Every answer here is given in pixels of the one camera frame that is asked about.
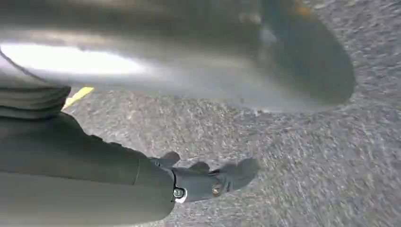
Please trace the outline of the robot's grey right hand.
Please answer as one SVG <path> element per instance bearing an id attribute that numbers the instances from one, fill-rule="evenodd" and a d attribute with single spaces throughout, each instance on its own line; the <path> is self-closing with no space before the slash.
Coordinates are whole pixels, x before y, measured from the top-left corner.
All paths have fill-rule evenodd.
<path id="1" fill-rule="evenodd" d="M 86 134 L 61 113 L 0 120 L 0 224 L 3 227 L 106 227 L 155 222 L 176 204 L 218 198 L 258 174 L 254 158 L 211 170 L 176 167 L 162 157 Z"/>

